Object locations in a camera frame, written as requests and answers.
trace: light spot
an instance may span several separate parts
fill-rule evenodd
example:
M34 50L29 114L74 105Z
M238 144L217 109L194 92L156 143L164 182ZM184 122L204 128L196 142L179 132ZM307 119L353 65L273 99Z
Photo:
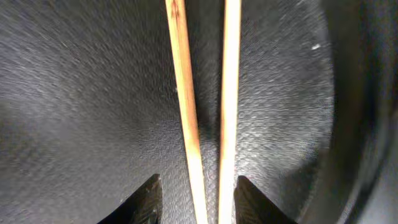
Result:
M311 50L316 50L316 49L318 49L320 47L321 47L320 44L315 44L314 46L312 46Z

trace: wood grain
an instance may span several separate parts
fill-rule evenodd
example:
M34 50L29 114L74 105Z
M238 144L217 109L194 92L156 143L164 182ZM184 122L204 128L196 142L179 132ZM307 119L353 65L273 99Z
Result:
M225 0L223 80L221 83L219 224L229 224L232 218L240 35L241 1Z
M199 147L185 5L184 0L166 0L165 2L195 216L198 224L207 224L205 185Z

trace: black textured surface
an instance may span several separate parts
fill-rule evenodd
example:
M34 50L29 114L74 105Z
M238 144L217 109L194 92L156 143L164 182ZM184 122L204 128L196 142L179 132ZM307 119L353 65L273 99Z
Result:
M234 200L237 224L296 224L245 176L238 177Z
M162 180L159 174L154 174L98 224L160 224L162 201Z
M210 223L223 2L187 1ZM152 174L162 223L194 223L163 2L0 2L0 222L97 223ZM329 141L318 1L243 1L237 174L298 219Z

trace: black plastic piece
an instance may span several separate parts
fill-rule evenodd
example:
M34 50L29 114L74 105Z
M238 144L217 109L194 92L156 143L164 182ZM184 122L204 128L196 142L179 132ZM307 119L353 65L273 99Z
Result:
M237 224L296 224L245 176L238 177L234 196Z
M99 224L160 224L162 196L160 175L154 174Z

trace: chopstick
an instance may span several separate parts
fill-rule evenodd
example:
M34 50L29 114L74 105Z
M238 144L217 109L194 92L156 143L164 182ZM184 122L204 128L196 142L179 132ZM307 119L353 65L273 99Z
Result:
M241 0L225 0L223 80L221 83L220 197L218 223L232 218L234 160L238 115Z
M193 206L197 224L207 224L205 185L199 147L185 5L184 0L165 0L165 2Z

